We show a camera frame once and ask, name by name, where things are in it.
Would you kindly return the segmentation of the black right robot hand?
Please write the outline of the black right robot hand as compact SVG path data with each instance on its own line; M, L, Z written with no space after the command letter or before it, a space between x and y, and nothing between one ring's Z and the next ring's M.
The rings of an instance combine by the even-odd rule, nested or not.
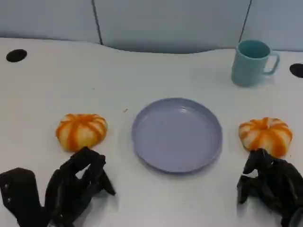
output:
M294 165L265 149L250 151L237 183L237 203L258 197L281 215L281 226L296 227L303 219L303 177Z

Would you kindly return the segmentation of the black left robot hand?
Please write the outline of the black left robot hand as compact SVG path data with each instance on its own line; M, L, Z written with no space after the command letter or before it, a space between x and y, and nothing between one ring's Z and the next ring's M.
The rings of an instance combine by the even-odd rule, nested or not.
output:
M116 194L104 170L105 164L104 155L83 147L55 170L45 192L45 210L51 224L72 227L92 197L102 190Z

